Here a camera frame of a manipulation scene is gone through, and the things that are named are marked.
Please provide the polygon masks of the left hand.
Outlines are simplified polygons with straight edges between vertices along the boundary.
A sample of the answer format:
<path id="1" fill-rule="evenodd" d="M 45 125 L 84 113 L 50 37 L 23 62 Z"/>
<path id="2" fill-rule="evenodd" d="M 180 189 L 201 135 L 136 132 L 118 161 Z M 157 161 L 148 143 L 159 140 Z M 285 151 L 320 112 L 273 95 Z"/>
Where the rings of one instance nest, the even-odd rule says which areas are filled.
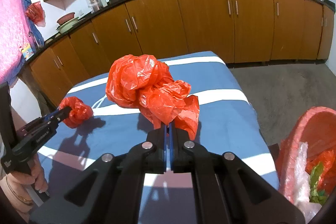
<path id="1" fill-rule="evenodd" d="M 49 187 L 45 179 L 45 171 L 41 166 L 38 155 L 35 154 L 32 160 L 33 164 L 30 168 L 30 174 L 13 171 L 6 176 L 8 185 L 14 193 L 25 199 L 30 199 L 25 188 L 26 185 L 34 184 L 34 188 L 39 193 L 46 192 Z"/>

